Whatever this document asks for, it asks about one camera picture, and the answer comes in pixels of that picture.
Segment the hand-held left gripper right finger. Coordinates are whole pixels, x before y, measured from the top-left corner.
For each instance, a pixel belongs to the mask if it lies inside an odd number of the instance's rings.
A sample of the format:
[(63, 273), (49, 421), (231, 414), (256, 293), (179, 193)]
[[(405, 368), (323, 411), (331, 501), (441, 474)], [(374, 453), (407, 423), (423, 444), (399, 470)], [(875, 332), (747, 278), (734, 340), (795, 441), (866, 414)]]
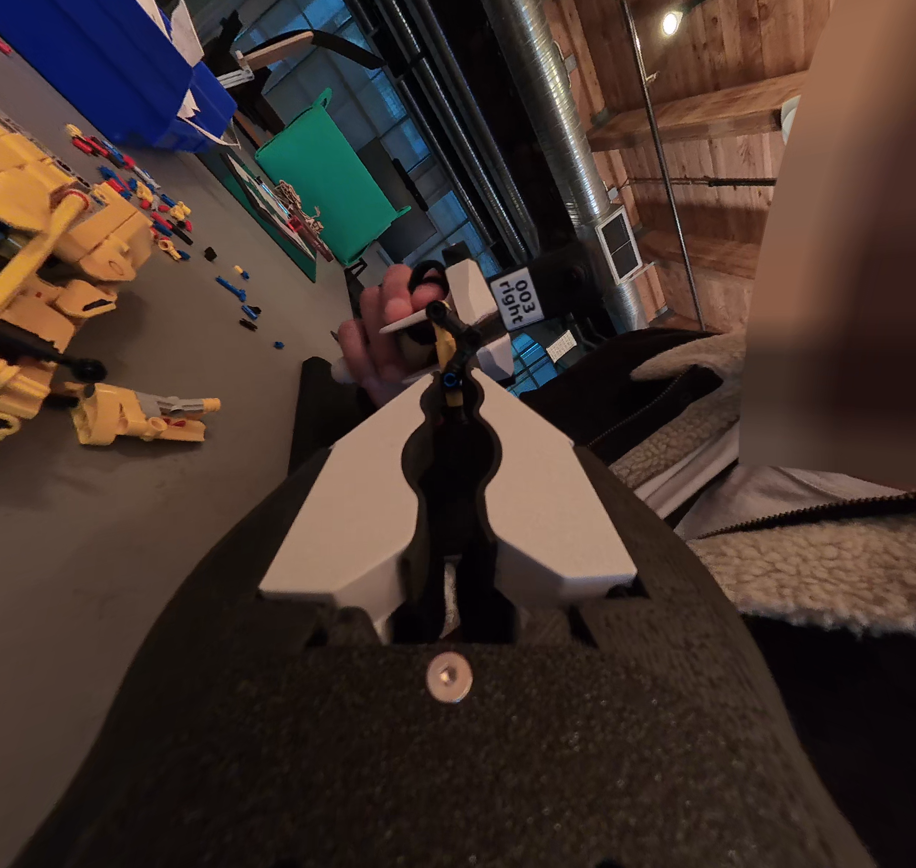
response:
[(464, 639), (514, 643), (521, 610), (565, 610), (629, 586), (635, 564), (574, 442), (482, 371), (469, 373), (464, 398)]

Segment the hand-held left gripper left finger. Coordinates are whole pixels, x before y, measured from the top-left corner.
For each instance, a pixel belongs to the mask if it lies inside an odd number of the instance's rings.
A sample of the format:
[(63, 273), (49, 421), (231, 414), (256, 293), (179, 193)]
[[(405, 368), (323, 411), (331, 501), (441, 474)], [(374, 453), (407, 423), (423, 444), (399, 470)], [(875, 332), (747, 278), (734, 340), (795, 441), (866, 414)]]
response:
[(399, 564), (418, 529), (419, 499), (403, 470), (410, 437), (427, 422), (423, 374), (329, 449), (259, 583), (263, 599), (363, 610), (378, 631), (406, 601)]

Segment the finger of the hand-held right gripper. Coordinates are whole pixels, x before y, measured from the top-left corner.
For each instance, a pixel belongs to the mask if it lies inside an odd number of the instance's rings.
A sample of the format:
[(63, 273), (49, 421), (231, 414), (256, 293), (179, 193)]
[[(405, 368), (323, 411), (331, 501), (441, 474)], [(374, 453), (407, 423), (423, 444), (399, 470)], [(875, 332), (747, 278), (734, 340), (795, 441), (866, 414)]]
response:
[(426, 309), (381, 327), (379, 333), (406, 336), (408, 339), (436, 339), (436, 328), (429, 320)]

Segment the thin yellow brick piece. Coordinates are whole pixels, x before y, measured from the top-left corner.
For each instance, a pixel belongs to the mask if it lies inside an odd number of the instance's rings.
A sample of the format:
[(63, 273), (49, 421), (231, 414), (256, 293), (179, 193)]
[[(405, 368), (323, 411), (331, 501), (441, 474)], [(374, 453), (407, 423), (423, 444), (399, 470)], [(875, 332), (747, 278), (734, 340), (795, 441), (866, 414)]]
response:
[(444, 301), (429, 303), (426, 316), (435, 334), (445, 405), (453, 416), (462, 416), (466, 368), (478, 345), (478, 332)]

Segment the curved black desk lamp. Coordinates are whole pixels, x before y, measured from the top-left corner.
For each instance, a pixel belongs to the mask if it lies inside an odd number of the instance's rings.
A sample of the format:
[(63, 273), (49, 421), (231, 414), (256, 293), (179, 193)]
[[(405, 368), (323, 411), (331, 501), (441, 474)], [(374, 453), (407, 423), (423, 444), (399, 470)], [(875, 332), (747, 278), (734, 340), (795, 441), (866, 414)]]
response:
[(318, 30), (288, 31), (247, 52), (235, 51), (235, 71), (218, 75), (216, 78), (223, 88), (234, 88), (251, 82), (258, 70), (301, 56), (312, 48), (335, 53), (368, 70), (378, 70), (385, 66), (385, 60), (377, 54), (345, 37)]

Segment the person's right hand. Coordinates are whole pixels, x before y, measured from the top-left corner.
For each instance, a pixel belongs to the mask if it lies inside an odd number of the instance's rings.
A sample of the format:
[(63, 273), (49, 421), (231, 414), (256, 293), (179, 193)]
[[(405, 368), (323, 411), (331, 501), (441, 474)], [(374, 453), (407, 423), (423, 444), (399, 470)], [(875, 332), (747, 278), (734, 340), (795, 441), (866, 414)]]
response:
[(404, 381), (431, 366), (436, 360), (435, 332), (429, 323), (418, 324), (414, 333), (425, 338), (418, 343), (406, 331), (384, 333), (383, 328), (416, 313), (424, 313), (431, 302), (444, 301), (445, 281), (441, 268), (428, 267), (422, 283), (409, 287), (412, 270), (402, 264), (389, 267), (378, 285), (360, 295), (360, 317), (342, 323), (337, 332), (342, 359), (336, 373), (347, 376), (375, 409), (395, 399), (405, 389)]

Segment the small tan brick model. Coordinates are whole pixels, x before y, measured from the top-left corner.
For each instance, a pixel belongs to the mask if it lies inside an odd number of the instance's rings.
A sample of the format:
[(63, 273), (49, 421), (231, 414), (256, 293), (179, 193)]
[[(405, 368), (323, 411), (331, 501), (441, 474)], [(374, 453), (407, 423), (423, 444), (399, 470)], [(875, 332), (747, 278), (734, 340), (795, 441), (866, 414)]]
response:
[(280, 180), (273, 186), (273, 195), (288, 215), (287, 225), (308, 247), (323, 256), (327, 261), (334, 259), (333, 252), (323, 240), (324, 225), (320, 219), (321, 210), (315, 208), (314, 214), (304, 210), (302, 198), (295, 188)]

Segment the green plastic carry case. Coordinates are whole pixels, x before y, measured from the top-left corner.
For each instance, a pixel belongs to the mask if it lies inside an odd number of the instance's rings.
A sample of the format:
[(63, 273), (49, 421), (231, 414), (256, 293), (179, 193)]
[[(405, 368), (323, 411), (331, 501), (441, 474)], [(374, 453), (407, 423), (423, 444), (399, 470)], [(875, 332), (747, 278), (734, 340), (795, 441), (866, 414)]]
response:
[(410, 207), (395, 209), (327, 112), (332, 90), (255, 153), (275, 187), (289, 184), (303, 209), (319, 210), (322, 240), (344, 268)]

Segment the scattered small brick pieces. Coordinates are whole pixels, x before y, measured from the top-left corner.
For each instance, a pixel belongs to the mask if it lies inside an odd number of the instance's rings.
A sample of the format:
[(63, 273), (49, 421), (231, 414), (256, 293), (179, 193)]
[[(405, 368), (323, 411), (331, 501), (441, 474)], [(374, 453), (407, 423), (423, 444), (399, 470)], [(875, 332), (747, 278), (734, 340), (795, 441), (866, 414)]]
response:
[(84, 152), (82, 171), (93, 160), (101, 179), (117, 176), (136, 204), (150, 201), (154, 231), (169, 242), (176, 263), (203, 273), (207, 294), (221, 293), (216, 299), (223, 314), (232, 311), (240, 328), (276, 350), (292, 345), (289, 324), (281, 319), (281, 288), (268, 275), (291, 263), (247, 209), (222, 153), (130, 152), (83, 118), (70, 119), (62, 133)]

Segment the yellow brick wing piece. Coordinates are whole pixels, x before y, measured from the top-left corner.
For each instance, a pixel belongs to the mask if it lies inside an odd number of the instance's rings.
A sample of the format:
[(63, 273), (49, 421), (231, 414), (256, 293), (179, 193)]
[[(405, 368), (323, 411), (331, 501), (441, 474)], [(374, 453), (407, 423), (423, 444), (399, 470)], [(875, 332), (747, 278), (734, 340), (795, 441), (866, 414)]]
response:
[(71, 390), (77, 438), (93, 448), (109, 447), (120, 438), (201, 443), (207, 429), (203, 417), (222, 408), (216, 398), (161, 396), (103, 383)]

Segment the dark sherpa-lined jacket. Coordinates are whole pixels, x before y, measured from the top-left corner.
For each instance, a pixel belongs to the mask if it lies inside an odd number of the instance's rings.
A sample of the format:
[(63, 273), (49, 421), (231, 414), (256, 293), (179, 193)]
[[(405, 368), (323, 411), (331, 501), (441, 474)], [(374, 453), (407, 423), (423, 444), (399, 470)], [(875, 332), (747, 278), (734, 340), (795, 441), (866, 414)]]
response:
[(745, 352), (644, 329), (520, 398), (697, 555), (875, 865), (914, 866), (914, 488), (741, 464)]

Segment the yellow toy brick car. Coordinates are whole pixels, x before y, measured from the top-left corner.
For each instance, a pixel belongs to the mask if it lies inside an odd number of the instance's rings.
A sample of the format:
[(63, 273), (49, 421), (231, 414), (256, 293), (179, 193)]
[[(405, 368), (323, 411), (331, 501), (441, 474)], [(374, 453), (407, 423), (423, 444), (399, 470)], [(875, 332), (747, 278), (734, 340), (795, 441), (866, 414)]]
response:
[(152, 253), (152, 220), (133, 193), (119, 175), (86, 181), (2, 115), (1, 439), (39, 413), (58, 370), (105, 379), (99, 359), (71, 346)]

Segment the blue plastic bin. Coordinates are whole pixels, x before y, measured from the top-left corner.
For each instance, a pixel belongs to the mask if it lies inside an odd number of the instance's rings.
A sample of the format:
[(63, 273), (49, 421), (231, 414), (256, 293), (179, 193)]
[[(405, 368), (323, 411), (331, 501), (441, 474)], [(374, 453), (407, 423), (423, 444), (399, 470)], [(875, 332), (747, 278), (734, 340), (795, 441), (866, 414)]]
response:
[(187, 6), (155, 0), (1, 0), (2, 39), (116, 144), (236, 145), (235, 100), (203, 61)]

